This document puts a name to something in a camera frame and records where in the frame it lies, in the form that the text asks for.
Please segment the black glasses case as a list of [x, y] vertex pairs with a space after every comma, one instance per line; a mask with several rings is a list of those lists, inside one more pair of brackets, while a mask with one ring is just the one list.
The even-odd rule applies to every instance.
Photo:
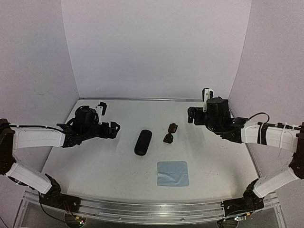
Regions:
[[137, 139], [134, 153], [138, 156], [144, 156], [149, 148], [150, 142], [152, 139], [152, 132], [150, 130], [142, 130]]

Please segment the blue cleaning cloth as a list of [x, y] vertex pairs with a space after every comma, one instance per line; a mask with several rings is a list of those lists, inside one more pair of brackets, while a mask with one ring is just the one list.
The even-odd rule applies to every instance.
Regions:
[[185, 161], [159, 161], [157, 185], [161, 187], [188, 187], [188, 165]]

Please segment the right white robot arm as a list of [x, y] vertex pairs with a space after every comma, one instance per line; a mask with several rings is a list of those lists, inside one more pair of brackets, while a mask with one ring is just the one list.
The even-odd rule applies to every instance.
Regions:
[[233, 143], [277, 147], [293, 154], [291, 162], [276, 173], [252, 181], [241, 198], [222, 202], [225, 217], [245, 215], [264, 207], [264, 197], [284, 185], [304, 178], [304, 126], [254, 122], [232, 118], [228, 100], [214, 97], [204, 107], [188, 108], [188, 123], [203, 125], [212, 133]]

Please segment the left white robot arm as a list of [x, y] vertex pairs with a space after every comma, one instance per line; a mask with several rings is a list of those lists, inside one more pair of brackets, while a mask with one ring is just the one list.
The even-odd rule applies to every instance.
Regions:
[[43, 205], [76, 213], [81, 199], [61, 192], [59, 183], [48, 174], [27, 166], [14, 156], [21, 148], [61, 147], [71, 148], [93, 139], [116, 138], [120, 125], [102, 122], [107, 104], [100, 102], [95, 108], [87, 105], [76, 109], [75, 115], [67, 123], [57, 127], [46, 125], [13, 125], [7, 119], [0, 121], [0, 173], [18, 185], [36, 190]]

